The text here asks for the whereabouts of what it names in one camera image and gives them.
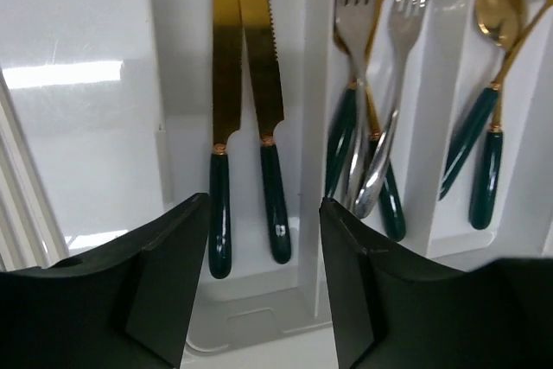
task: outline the handle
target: handle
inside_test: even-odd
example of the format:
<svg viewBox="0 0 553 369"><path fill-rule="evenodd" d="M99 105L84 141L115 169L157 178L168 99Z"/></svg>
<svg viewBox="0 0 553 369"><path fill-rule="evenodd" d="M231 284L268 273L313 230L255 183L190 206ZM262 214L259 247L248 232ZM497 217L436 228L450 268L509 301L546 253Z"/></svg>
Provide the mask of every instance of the handle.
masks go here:
<svg viewBox="0 0 553 369"><path fill-rule="evenodd" d="M490 118L498 98L497 90L491 87L486 88L476 100L459 131L453 137L449 146L445 174L442 179L440 200L448 194L459 172L461 172L480 133L486 127L487 120Z"/></svg>
<svg viewBox="0 0 553 369"><path fill-rule="evenodd" d="M262 139L261 170L269 226L270 251L275 261L279 264L286 264L292 257L292 244L278 150L272 136Z"/></svg>
<svg viewBox="0 0 553 369"><path fill-rule="evenodd" d="M503 132L489 131L470 201L469 219L474 229L486 229L492 222L502 151Z"/></svg>
<svg viewBox="0 0 553 369"><path fill-rule="evenodd" d="M365 178L366 158L369 156L367 106L365 78L357 78L357 88L355 90L355 132L350 150L348 151L349 165L347 166L347 180L342 205L358 218L361 217L356 212L356 206Z"/></svg>
<svg viewBox="0 0 553 369"><path fill-rule="evenodd" d="M328 198L334 197L346 163L347 152L355 130L355 112L355 90L348 88L342 96L328 135L325 180L325 195Z"/></svg>
<svg viewBox="0 0 553 369"><path fill-rule="evenodd" d="M374 154L378 146L377 137L371 140L370 146L371 153ZM401 207L401 200L397 191L396 176L391 164L386 171L384 185L378 198L386 235L395 242L403 240L407 233L407 226L405 225L404 210Z"/></svg>
<svg viewBox="0 0 553 369"><path fill-rule="evenodd" d="M230 189L228 155L225 146L216 145L209 170L211 225L208 255L211 275L219 280L227 277L232 268Z"/></svg>
<svg viewBox="0 0 553 369"><path fill-rule="evenodd" d="M406 60L407 55L397 55L394 62L394 73L396 75L391 89L391 111L382 129L377 148L374 150L374 156L363 178L363 184L354 211L355 216L358 218L366 218L369 216L378 202L380 192L384 186L386 172L390 166L391 148L394 144L399 112L401 110Z"/></svg>

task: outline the black plastic piece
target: black plastic piece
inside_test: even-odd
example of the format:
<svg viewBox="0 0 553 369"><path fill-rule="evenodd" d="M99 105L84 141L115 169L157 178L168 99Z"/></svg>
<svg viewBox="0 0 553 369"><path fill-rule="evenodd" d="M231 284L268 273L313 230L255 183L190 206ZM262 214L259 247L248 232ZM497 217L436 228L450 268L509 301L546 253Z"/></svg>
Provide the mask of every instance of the black plastic piece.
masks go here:
<svg viewBox="0 0 553 369"><path fill-rule="evenodd" d="M553 260L463 273L324 200L322 248L340 369L506 369L553 362Z"/></svg>
<svg viewBox="0 0 553 369"><path fill-rule="evenodd" d="M0 273L0 367L180 367L208 221L197 194L52 268Z"/></svg>

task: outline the white plastic tray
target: white plastic tray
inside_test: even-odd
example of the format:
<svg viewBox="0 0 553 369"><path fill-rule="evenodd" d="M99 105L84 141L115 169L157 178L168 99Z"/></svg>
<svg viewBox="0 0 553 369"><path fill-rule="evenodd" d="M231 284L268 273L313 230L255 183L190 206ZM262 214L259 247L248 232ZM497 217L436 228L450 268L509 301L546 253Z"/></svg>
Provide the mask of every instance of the white plastic tray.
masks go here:
<svg viewBox="0 0 553 369"><path fill-rule="evenodd" d="M235 259L226 280L212 279L207 267L202 271L188 333L188 352L195 355L330 323L318 207L327 127L349 71L332 41L334 0L271 1L286 114L276 140L294 254L284 266L270 257L245 73L242 128L229 142ZM532 11L540 1L531 0ZM438 202L456 120L499 60L474 25L473 5L431 1L407 68L392 154L408 223L405 246L430 258L455 254L440 260L459 268L498 255L553 253L553 176L546 174L553 157L550 14L505 86L505 149L493 225L474 231L467 221L477 152ZM389 7L390 0L368 71L382 110L391 78ZM3 69L121 62L117 80L11 91L71 253L208 190L211 0L0 0L0 10ZM367 224L382 230L378 210Z"/></svg>

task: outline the white surface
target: white surface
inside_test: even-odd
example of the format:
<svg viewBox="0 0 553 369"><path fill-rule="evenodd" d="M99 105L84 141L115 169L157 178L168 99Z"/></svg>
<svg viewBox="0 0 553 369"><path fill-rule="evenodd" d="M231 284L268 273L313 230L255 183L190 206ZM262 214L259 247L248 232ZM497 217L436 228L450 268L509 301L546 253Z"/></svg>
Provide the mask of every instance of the white surface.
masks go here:
<svg viewBox="0 0 553 369"><path fill-rule="evenodd" d="M181 369L337 369L331 328L220 356L185 359Z"/></svg>
<svg viewBox="0 0 553 369"><path fill-rule="evenodd" d="M92 248L162 214L149 0L0 0L0 12L0 64L71 253L80 236Z"/></svg>

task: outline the spoon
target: spoon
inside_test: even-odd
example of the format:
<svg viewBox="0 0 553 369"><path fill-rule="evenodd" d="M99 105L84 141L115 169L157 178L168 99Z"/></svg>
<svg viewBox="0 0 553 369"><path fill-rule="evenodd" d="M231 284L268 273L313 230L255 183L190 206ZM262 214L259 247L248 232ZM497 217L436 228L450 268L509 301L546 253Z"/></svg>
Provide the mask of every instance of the spoon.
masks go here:
<svg viewBox="0 0 553 369"><path fill-rule="evenodd" d="M504 61L503 66L499 70L499 73L495 80L492 82L490 87L494 88L495 86L499 86L499 88L503 85L505 82L505 78L507 74L509 73L509 70L512 67L512 64L517 59L518 53L530 37L530 34L532 30L541 22L542 18L545 16L547 11L550 9L550 7L553 6L553 0L545 0L545 3L543 4L542 8L538 11L534 19L532 19L532 22L530 25L528 25L520 37L518 38L515 46L513 47L511 53L507 57L507 59Z"/></svg>
<svg viewBox="0 0 553 369"><path fill-rule="evenodd" d="M519 45L520 36L524 35L524 24L527 17L526 0L476 0L476 19L482 33L490 37L497 45L505 50L503 66L499 74L510 62L513 54L516 54ZM453 137L449 146L448 160L446 162L445 174L442 179L442 190L440 199L445 197L452 187L455 179L461 172L461 169L473 149L480 133L484 130L487 120L497 105L497 111L494 114L491 131L501 132L501 91L503 88L503 78L496 78L478 97L467 118L460 129ZM493 153L496 161L500 159L499 139L492 142L499 149L499 154ZM499 171L499 165L493 165ZM497 188L497 177L494 186ZM490 198L493 202L495 190L490 190Z"/></svg>
<svg viewBox="0 0 553 369"><path fill-rule="evenodd" d="M372 45L378 29L378 21L383 3L384 0L376 0L376 17L371 28L369 42L367 42L365 51L365 60L367 62L371 57ZM334 41L336 46L347 54L346 47L336 31L334 31ZM325 188L325 195L327 197L334 196L355 129L355 88L356 85L353 82L346 89L330 128L327 147L327 181ZM373 152L378 145L381 130L378 123L376 106L369 87L367 87L366 94L368 99L369 125L371 127L371 135L369 138L371 152ZM391 166L387 171L385 184L380 194L380 207L388 237L395 241L402 240L406 233L405 218L401 208L401 201L399 200L396 179Z"/></svg>
<svg viewBox="0 0 553 369"><path fill-rule="evenodd" d="M484 35L492 38L506 51L506 56L512 51L516 41L522 34L528 17L526 0L499 0L498 16L503 16L501 30L493 33L496 16L490 2L497 0L477 0L476 16ZM502 89L497 91L498 99L492 117L489 131L486 134L484 151L477 167L470 201L468 218L474 229L486 229L490 226L495 205L495 197L499 184L499 169L503 150L503 131L501 129Z"/></svg>

